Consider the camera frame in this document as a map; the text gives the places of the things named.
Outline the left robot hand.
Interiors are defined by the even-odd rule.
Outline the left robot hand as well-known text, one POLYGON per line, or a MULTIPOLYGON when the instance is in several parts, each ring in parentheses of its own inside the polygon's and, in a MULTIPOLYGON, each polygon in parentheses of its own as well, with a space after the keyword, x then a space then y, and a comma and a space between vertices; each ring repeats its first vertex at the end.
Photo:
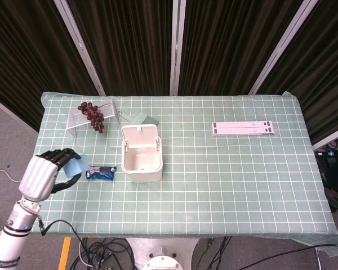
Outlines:
POLYGON ((51 194, 76 184, 81 173, 66 182, 56 183, 59 171, 72 159, 81 160, 81 157, 70 148, 49 150, 32 157, 19 185, 23 198, 35 203, 45 201, 51 194))

